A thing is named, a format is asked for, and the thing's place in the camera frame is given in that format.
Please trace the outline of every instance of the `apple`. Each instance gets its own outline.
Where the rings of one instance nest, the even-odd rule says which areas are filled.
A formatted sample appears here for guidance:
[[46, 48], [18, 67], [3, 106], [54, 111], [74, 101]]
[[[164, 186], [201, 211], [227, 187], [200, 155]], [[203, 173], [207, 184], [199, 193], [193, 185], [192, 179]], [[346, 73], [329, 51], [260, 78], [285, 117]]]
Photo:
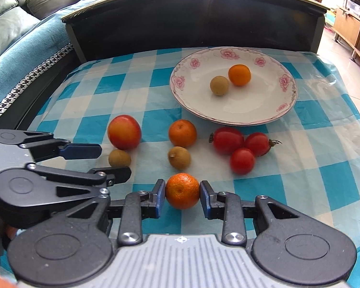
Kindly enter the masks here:
[[107, 132], [112, 145], [121, 150], [134, 149], [141, 140], [141, 128], [135, 118], [129, 115], [113, 118]]

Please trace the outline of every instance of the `mandarin orange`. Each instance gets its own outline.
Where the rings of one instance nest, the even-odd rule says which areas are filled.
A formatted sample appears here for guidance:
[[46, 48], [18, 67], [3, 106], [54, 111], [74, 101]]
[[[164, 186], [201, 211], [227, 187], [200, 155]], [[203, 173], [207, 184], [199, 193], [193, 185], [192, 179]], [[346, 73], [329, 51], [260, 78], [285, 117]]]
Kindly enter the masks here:
[[193, 207], [200, 199], [199, 182], [187, 173], [178, 173], [169, 178], [165, 186], [169, 204], [179, 210]]
[[185, 148], [196, 142], [197, 131], [192, 122], [180, 119], [171, 124], [168, 137], [173, 145]]
[[239, 87], [246, 85], [251, 80], [250, 69], [242, 64], [233, 65], [228, 70], [229, 80]]

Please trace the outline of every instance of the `plate rim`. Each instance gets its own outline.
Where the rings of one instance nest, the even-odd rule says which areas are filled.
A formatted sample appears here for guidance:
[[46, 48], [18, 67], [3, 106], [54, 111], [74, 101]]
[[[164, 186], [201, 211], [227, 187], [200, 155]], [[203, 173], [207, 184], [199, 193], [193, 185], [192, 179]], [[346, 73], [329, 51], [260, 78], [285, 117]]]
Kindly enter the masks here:
[[[203, 52], [203, 51], [210, 51], [210, 50], [213, 50], [213, 49], [225, 49], [225, 48], [231, 48], [231, 49], [247, 49], [247, 50], [251, 50], [253, 52], [257, 52], [258, 54], [260, 55], [264, 55], [265, 57], [268, 57], [269, 59], [271, 59], [272, 61], [274, 61], [275, 63], [277, 63], [283, 70], [284, 72], [290, 76], [291, 78], [291, 81], [293, 82], [294, 84], [294, 87], [295, 87], [295, 98], [293, 100], [293, 102], [288, 106], [288, 108], [286, 108], [285, 110], [283, 110], [282, 112], [280, 112], [277, 116], [273, 116], [271, 118], [268, 118], [268, 119], [263, 119], [263, 120], [259, 120], [259, 121], [254, 121], [254, 122], [244, 122], [244, 123], [240, 123], [240, 122], [231, 122], [231, 121], [225, 121], [225, 120], [220, 120], [220, 119], [216, 119], [216, 118], [212, 118], [212, 117], [209, 117], [205, 114], [202, 114], [200, 112], [198, 112], [197, 110], [194, 110], [188, 106], [186, 106], [184, 104], [184, 102], [179, 98], [179, 96], [177, 95], [176, 92], [174, 92], [174, 88], [173, 88], [173, 85], [172, 85], [172, 77], [174, 76], [174, 72], [175, 72], [175, 69], [176, 67], [182, 63], [184, 60], [188, 59], [190, 56], [196, 54], [196, 53], [199, 53], [199, 52]], [[281, 64], [278, 60], [274, 59], [273, 57], [265, 54], [265, 53], [262, 53], [260, 51], [257, 51], [257, 50], [254, 50], [252, 48], [245, 48], [245, 47], [240, 47], [240, 46], [216, 46], [216, 47], [213, 47], [213, 48], [207, 48], [207, 49], [201, 49], [199, 51], [196, 51], [196, 52], [193, 52], [187, 56], [185, 56], [183, 59], [181, 59], [177, 64], [176, 66], [173, 68], [172, 72], [171, 72], [171, 75], [170, 75], [170, 78], [169, 78], [169, 84], [170, 84], [170, 89], [171, 89], [171, 93], [172, 95], [175, 97], [176, 101], [182, 106], [184, 107], [187, 111], [191, 112], [192, 114], [196, 115], [197, 117], [199, 118], [202, 118], [202, 119], [206, 119], [206, 120], [209, 120], [209, 121], [212, 121], [212, 122], [215, 122], [215, 123], [218, 123], [218, 124], [223, 124], [223, 125], [226, 125], [226, 126], [236, 126], [236, 127], [250, 127], [250, 126], [259, 126], [259, 125], [262, 125], [262, 124], [267, 124], [267, 123], [271, 123], [273, 121], [276, 121], [278, 119], [280, 119], [282, 116], [286, 115], [296, 104], [296, 101], [298, 99], [298, 85], [297, 85], [297, 82], [295, 80], [295, 78], [292, 76], [292, 74], [290, 73], [290, 71], [285, 67], [283, 66], [283, 64]]]

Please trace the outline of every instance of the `table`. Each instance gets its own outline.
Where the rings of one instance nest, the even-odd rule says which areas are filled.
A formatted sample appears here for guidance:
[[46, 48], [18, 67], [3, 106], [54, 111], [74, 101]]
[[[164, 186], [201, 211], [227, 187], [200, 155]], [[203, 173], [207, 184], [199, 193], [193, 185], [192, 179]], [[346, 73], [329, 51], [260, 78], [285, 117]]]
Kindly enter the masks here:
[[[48, 131], [73, 142], [99, 143], [97, 160], [65, 161], [55, 158], [43, 165], [87, 171], [108, 166], [113, 150], [106, 128], [119, 114], [130, 114], [142, 127], [142, 142], [130, 152], [132, 176], [125, 184], [110, 188], [112, 199], [131, 191], [149, 190], [157, 179], [177, 173], [167, 161], [172, 147], [169, 125], [180, 118], [192, 121], [198, 140], [189, 148], [192, 164], [186, 170], [199, 181], [208, 180], [215, 191], [237, 193], [243, 200], [256, 195], [288, 204], [349, 235], [358, 249], [350, 276], [360, 287], [360, 114], [346, 93], [337, 69], [313, 53], [257, 49], [280, 61], [295, 77], [298, 101], [283, 118], [256, 127], [239, 128], [245, 135], [267, 133], [283, 144], [259, 157], [254, 170], [235, 176], [228, 156], [220, 156], [208, 143], [209, 134], [220, 127], [182, 109], [169, 89], [173, 67], [199, 49], [157, 50], [96, 60], [72, 71], [56, 90], [30, 130]], [[114, 222], [111, 236], [117, 232]], [[255, 237], [246, 219], [248, 236]], [[162, 217], [143, 221], [143, 232], [219, 234], [221, 221], [208, 221], [199, 205], [179, 211], [165, 203]]]

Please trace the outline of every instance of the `tomato stem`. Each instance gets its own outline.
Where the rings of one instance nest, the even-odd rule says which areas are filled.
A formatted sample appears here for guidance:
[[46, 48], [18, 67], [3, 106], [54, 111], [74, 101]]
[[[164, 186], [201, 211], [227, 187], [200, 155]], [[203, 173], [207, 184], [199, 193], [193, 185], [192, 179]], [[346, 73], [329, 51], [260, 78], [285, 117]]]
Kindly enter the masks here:
[[270, 146], [273, 147], [275, 146], [276, 144], [282, 144], [280, 141], [278, 140], [270, 140]]

